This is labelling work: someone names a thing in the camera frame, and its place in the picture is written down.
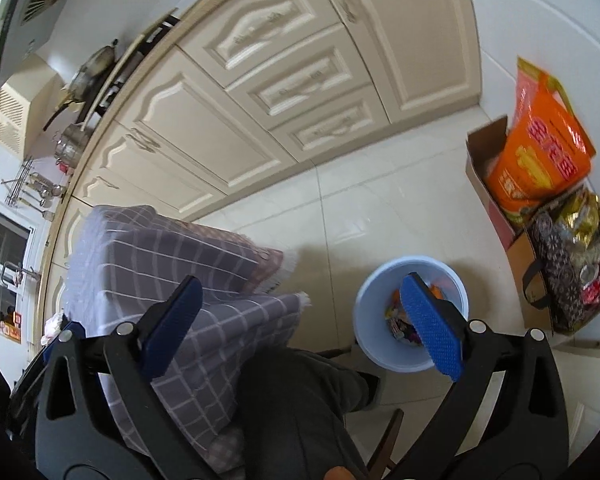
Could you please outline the right hand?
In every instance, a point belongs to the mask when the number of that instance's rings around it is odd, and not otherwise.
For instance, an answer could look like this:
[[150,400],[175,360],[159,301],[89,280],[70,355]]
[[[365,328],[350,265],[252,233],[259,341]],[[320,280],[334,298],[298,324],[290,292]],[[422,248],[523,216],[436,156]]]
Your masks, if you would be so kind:
[[326,472],[324,480],[356,480],[356,478],[346,467],[337,466]]

